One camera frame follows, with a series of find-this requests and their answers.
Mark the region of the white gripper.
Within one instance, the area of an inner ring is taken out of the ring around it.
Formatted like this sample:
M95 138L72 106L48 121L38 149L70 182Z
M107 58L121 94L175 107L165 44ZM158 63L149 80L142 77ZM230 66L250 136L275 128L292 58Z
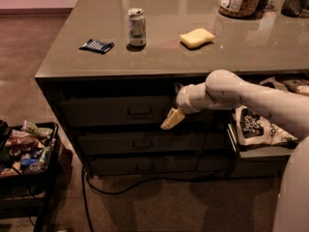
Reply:
M177 93L176 105L168 112L167 118L161 124L163 130L170 130L180 123L185 114L198 113L207 107L205 84L189 84L183 86L180 83L174 84Z

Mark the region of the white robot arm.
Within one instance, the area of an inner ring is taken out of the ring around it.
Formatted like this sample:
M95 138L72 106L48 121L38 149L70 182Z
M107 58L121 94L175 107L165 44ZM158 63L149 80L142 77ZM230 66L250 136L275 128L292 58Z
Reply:
M183 86L161 124L170 130L186 114L203 109L230 109L244 105L302 141L309 136L309 98L247 82L233 72L216 70L200 84Z

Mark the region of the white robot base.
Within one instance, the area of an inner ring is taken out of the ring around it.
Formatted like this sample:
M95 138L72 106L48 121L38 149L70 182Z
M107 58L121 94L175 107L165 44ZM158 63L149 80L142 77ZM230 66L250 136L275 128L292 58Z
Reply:
M286 165L272 232L309 232L309 136L298 144Z

